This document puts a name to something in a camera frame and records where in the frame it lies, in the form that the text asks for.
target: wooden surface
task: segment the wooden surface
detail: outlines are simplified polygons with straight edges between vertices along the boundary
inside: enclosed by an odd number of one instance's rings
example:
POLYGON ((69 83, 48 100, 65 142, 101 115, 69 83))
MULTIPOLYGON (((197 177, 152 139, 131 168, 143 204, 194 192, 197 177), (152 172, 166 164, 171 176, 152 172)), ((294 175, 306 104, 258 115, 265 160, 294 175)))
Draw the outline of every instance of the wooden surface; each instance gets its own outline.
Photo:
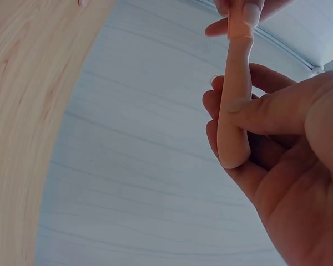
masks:
POLYGON ((0 0, 0 266, 34 263, 53 144, 113 2, 0 0))
MULTIPOLYGON (((59 129, 36 266, 285 265, 206 138, 201 99, 228 43, 203 31, 218 18, 186 0, 118 1, 59 129)), ((251 61, 311 74, 258 37, 251 61)))

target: fingertip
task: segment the fingertip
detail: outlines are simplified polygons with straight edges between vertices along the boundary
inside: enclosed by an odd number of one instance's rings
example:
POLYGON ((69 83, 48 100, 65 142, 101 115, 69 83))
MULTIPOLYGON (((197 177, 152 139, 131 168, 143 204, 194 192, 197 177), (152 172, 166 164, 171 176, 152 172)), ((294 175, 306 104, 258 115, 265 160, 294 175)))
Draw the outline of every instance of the fingertip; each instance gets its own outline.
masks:
POLYGON ((218 158, 218 150, 217 150, 217 121, 211 120, 206 124, 206 134, 209 140, 210 147, 212 152, 215 154, 216 158, 218 158))
POLYGON ((227 28, 228 28, 228 19, 224 18, 209 25, 205 30, 205 35, 208 37, 226 35, 227 28))
POLYGON ((210 99, 210 95, 214 93, 213 90, 208 90, 204 93, 204 95, 202 96, 202 103, 204 105, 204 107, 207 109, 207 106, 208 106, 208 102, 209 102, 209 99, 210 99))
POLYGON ((222 88, 223 88, 223 81, 224 81, 224 76, 216 76, 211 80, 211 86, 214 91, 218 93, 222 93, 222 88))

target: finger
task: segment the finger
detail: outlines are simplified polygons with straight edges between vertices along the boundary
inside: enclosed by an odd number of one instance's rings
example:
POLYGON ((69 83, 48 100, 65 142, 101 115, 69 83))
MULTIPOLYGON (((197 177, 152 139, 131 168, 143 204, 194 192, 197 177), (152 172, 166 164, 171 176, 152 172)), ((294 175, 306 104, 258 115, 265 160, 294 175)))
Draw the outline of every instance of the finger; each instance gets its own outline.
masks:
POLYGON ((227 16, 231 0, 214 0, 218 13, 221 16, 227 16))
POLYGON ((226 35, 227 29, 228 29, 228 19, 223 18, 209 25, 205 30, 205 35, 209 37, 226 35))
POLYGON ((275 135, 269 136, 269 138, 284 147, 285 149, 290 149, 299 140, 298 135, 275 135))
POLYGON ((250 64, 251 82, 254 87, 266 93, 274 93, 278 90, 296 84, 292 79, 271 70, 263 65, 250 64))
POLYGON ((266 136, 249 133, 250 160, 266 170, 272 169, 284 153, 286 148, 266 136))
MULTIPOLYGON (((261 12, 260 21, 264 21, 269 18, 271 15, 282 10, 289 3, 294 2, 294 0, 273 0, 266 1, 261 12)), ((205 30, 206 36, 220 36, 227 34, 228 20, 227 18, 221 19, 210 26, 205 30)))
MULTIPOLYGON (((213 120, 208 122, 206 126, 206 133, 211 149, 218 159, 216 121, 213 120)), ((261 180, 268 173, 267 170, 250 161, 246 162, 238 168, 226 170, 226 172, 235 181, 235 183, 240 187, 240 189, 245 193, 251 202, 254 201, 254 195, 259 187, 261 180)))
POLYGON ((220 113, 221 95, 213 90, 205 92, 202 102, 213 120, 218 120, 220 113))
MULTIPOLYGON (((266 93, 274 93, 296 84, 294 80, 259 64, 250 64, 250 74, 253 86, 266 93)), ((270 138, 286 149, 291 148, 298 140, 296 135, 277 135, 270 138)))
POLYGON ((235 125, 259 135, 303 135, 309 110, 332 83, 333 72, 328 72, 253 101, 233 101, 229 117, 235 125))
POLYGON ((224 76, 216 76, 211 80, 211 86, 217 93, 221 94, 223 89, 224 76))
POLYGON ((209 121, 206 125, 206 134, 207 138, 210 143, 210 147, 215 154, 216 158, 219 160, 218 157, 218 150, 217 150, 217 122, 216 120, 209 121))

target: ceiling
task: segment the ceiling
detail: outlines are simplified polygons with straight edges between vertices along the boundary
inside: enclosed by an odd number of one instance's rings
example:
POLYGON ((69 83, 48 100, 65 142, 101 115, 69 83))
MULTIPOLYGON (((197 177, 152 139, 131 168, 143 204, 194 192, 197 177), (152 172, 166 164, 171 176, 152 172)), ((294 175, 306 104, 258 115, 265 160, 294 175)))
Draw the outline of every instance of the ceiling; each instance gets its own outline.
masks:
MULTIPOLYGON (((193 1, 215 11, 213 0, 193 1)), ((261 23, 257 32, 267 39, 270 34, 307 65, 323 67, 333 60, 333 0, 297 0, 261 23)))

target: light wood grain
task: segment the light wood grain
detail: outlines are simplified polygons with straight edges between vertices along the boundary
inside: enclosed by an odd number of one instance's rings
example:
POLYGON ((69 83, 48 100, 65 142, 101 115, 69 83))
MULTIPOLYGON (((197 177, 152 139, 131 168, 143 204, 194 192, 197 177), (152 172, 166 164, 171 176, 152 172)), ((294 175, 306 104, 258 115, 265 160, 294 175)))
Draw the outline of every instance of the light wood grain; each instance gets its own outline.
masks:
POLYGON ((33 265, 65 106, 114 0, 0 0, 0 265, 33 265))

